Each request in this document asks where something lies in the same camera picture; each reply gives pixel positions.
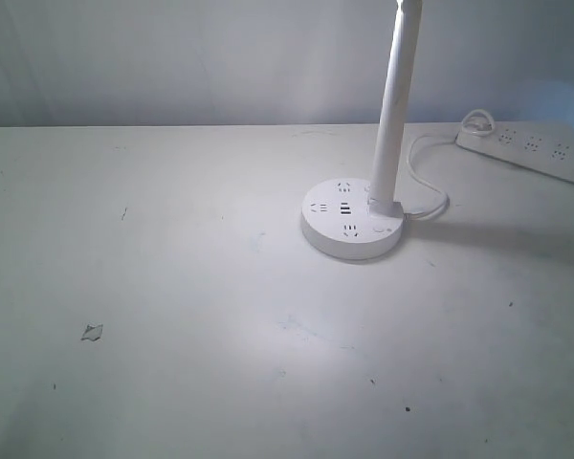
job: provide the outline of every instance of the small debris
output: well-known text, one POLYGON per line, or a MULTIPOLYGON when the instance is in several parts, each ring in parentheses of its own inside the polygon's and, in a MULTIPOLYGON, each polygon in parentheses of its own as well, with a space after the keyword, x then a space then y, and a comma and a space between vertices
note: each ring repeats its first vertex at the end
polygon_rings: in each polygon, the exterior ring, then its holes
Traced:
POLYGON ((80 340, 85 341, 87 339, 89 341, 97 341, 102 336, 102 327, 102 324, 98 325, 97 327, 87 325, 87 328, 85 328, 85 332, 83 333, 83 336, 80 338, 80 340))

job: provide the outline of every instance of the power cord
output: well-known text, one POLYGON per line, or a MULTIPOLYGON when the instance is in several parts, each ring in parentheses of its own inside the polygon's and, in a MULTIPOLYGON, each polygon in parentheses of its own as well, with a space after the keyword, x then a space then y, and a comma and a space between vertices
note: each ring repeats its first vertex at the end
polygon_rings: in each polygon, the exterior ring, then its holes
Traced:
MULTIPOLYGON (((491 135, 496 131, 496 121, 494 117, 487 110, 483 110, 481 108, 477 108, 470 112, 468 115, 464 117, 461 122, 461 130, 473 134, 479 137, 486 137, 491 135)), ((413 212, 407 213, 407 217, 413 220, 419 219, 431 219, 440 216, 448 207, 450 203, 449 195, 447 192, 438 187, 433 185, 432 183, 428 182, 427 180, 420 177, 414 170, 414 166, 412 165, 414 155, 421 150, 415 150, 415 145, 422 141, 423 139, 437 139, 440 142, 435 142, 427 147, 435 145, 445 145, 445 144, 452 144, 455 143, 456 137, 454 138, 447 138, 441 136, 434 136, 432 134, 425 134, 422 136, 417 137, 412 143, 410 144, 410 149, 408 150, 408 154, 406 156, 406 167, 408 174, 412 179, 421 184, 426 186, 427 188, 431 189, 432 191, 438 193, 440 195, 440 203, 429 210, 423 210, 421 212, 413 212)))

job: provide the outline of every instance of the lamp base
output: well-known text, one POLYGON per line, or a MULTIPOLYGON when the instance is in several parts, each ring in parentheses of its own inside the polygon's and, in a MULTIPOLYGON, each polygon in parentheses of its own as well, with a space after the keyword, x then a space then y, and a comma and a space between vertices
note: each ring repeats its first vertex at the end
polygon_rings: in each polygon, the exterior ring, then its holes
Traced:
POLYGON ((302 203, 302 232, 308 242, 344 260, 366 260, 390 251, 400 240, 404 212, 399 203, 392 216, 371 211, 369 187, 367 180, 335 179, 312 188, 302 203))

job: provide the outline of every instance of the white table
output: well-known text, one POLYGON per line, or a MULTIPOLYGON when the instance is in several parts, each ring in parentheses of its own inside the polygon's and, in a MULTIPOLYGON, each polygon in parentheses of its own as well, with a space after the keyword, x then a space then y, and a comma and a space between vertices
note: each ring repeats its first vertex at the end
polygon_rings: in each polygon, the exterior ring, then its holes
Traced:
POLYGON ((428 149, 342 263, 298 208, 375 133, 0 129, 0 459, 574 458, 574 186, 428 149))

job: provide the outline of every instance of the desk lamp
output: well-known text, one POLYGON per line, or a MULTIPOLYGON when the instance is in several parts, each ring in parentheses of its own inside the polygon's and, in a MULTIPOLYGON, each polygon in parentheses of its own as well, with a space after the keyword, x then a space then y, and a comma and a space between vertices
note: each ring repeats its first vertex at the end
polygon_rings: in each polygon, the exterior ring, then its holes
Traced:
MULTIPOLYGON (((383 255, 400 239, 405 214, 394 199, 422 0, 397 0, 372 180, 341 178, 318 184, 302 204, 302 232, 318 250, 345 260, 383 255)), ((408 171, 416 177, 407 161, 408 171)), ((448 201, 444 194, 443 208, 448 201)), ((424 212, 427 216, 439 208, 424 212)))

